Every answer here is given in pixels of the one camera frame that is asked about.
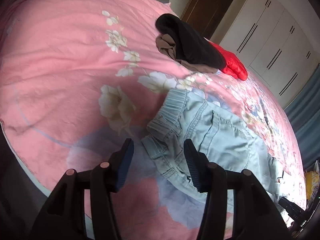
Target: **curtain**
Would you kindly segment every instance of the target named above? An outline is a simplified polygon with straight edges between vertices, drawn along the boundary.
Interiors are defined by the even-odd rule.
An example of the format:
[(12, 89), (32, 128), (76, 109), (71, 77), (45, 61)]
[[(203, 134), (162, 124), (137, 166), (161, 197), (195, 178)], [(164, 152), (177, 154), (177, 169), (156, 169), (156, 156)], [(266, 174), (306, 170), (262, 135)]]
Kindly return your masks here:
[(319, 66), (300, 94), (284, 110), (296, 135), (304, 169), (320, 158)]

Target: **brown garment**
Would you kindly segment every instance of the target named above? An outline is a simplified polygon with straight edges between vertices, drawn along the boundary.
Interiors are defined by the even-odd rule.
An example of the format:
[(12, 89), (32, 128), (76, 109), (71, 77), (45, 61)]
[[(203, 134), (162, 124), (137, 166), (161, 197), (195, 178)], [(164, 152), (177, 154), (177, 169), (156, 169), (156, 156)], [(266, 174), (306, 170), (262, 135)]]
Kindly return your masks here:
[(156, 38), (156, 45), (158, 50), (168, 57), (172, 58), (174, 61), (179, 62), (181, 65), (185, 66), (191, 71), (198, 71), (202, 73), (216, 73), (218, 70), (213, 67), (209, 67), (204, 64), (190, 64), (182, 59), (176, 58), (176, 43), (169, 34), (160, 34)]

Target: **wardrobe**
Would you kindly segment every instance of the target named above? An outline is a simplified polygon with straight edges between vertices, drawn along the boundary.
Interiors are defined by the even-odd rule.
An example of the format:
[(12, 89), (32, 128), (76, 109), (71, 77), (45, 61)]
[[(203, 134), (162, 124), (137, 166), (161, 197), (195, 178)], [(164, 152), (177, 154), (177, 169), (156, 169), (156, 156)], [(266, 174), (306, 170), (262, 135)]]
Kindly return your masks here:
[(314, 50), (277, 0), (247, 0), (220, 43), (270, 89), (285, 108), (314, 69)]

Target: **black garment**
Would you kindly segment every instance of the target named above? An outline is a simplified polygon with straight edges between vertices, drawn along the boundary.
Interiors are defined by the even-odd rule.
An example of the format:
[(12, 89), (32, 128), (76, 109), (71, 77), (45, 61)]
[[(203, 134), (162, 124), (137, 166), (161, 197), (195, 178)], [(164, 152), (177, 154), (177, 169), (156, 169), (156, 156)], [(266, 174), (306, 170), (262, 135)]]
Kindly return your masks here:
[(156, 28), (161, 34), (169, 34), (176, 43), (176, 58), (190, 64), (205, 64), (223, 69), (226, 60), (189, 24), (172, 14), (163, 14), (156, 21)]

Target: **pink bedsheet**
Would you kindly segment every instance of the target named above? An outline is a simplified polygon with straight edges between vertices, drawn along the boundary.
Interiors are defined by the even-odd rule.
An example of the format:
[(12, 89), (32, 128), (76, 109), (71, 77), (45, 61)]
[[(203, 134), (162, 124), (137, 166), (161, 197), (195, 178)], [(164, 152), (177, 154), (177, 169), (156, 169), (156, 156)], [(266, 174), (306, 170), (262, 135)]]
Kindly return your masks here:
[[(159, 53), (164, 13), (173, 12), (155, 0), (17, 1), (0, 26), (0, 118), (17, 156), (52, 190), (68, 168), (91, 169), (132, 137), (128, 179), (113, 199), (122, 236), (195, 239), (204, 205), (160, 176), (140, 143), (177, 87), (243, 118), (294, 177), (290, 196), (305, 208), (299, 148), (276, 99), (250, 72), (245, 82), (192, 73)], [(226, 236), (231, 226), (228, 213)]]

